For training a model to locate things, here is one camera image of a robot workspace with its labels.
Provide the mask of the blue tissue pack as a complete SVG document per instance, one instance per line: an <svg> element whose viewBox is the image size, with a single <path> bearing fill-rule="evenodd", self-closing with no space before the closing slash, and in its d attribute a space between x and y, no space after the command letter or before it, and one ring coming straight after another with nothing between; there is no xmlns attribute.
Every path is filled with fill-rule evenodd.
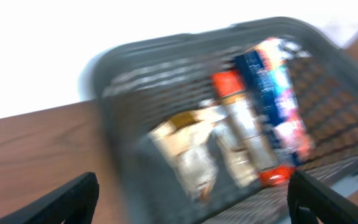
<svg viewBox="0 0 358 224"><path fill-rule="evenodd" d="M300 166L314 144L299 114L282 39L270 37L234 58L262 124L282 163Z"/></svg>

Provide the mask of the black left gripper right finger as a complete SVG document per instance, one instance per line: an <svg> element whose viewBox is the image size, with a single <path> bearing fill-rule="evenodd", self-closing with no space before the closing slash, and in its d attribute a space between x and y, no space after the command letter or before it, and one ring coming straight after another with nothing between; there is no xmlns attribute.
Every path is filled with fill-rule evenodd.
<svg viewBox="0 0 358 224"><path fill-rule="evenodd" d="M288 183L291 224L358 224L358 206L307 173L296 170Z"/></svg>

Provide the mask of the beige snack bag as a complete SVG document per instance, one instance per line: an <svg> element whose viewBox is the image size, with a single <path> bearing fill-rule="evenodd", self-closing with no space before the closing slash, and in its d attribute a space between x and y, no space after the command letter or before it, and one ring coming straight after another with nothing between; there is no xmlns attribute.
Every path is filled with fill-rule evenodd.
<svg viewBox="0 0 358 224"><path fill-rule="evenodd" d="M195 200L207 201L218 167L206 145L214 125L226 116L216 106L178 113L149 132L149 137Z"/></svg>

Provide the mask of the grey plastic lattice basket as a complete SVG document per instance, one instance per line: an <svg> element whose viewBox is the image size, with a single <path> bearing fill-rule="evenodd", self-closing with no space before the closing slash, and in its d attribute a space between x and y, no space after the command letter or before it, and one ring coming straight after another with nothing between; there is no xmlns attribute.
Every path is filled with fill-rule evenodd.
<svg viewBox="0 0 358 224"><path fill-rule="evenodd" d="M107 51L93 91L131 223L358 223L358 63L273 17Z"/></svg>

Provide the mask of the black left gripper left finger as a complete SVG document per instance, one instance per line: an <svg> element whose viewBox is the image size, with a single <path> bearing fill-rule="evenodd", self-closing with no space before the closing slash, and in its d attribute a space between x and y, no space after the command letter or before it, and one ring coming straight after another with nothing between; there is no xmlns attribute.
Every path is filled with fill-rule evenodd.
<svg viewBox="0 0 358 224"><path fill-rule="evenodd" d="M91 224L99 198L94 172L85 172L21 209L0 224Z"/></svg>

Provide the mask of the orange cracker tube pack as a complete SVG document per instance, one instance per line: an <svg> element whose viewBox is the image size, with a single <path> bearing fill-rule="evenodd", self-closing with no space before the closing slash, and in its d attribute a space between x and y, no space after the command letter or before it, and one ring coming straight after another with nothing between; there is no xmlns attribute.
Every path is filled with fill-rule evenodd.
<svg viewBox="0 0 358 224"><path fill-rule="evenodd" d="M240 75L234 70L218 72L211 75L211 80L221 104L229 113L236 134L258 171L262 185L275 186L288 181L294 168L279 162L273 153Z"/></svg>

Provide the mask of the beige mushroom pouch brown label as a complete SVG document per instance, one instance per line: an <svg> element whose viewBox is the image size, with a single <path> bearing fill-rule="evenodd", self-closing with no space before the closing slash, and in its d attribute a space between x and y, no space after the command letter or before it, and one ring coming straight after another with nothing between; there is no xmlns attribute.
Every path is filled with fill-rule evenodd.
<svg viewBox="0 0 358 224"><path fill-rule="evenodd" d="M224 107L212 99L201 101L199 106L213 120L213 134L221 149L226 168L236 185L245 187L257 180L257 171L248 158L246 148L236 134L234 125Z"/></svg>

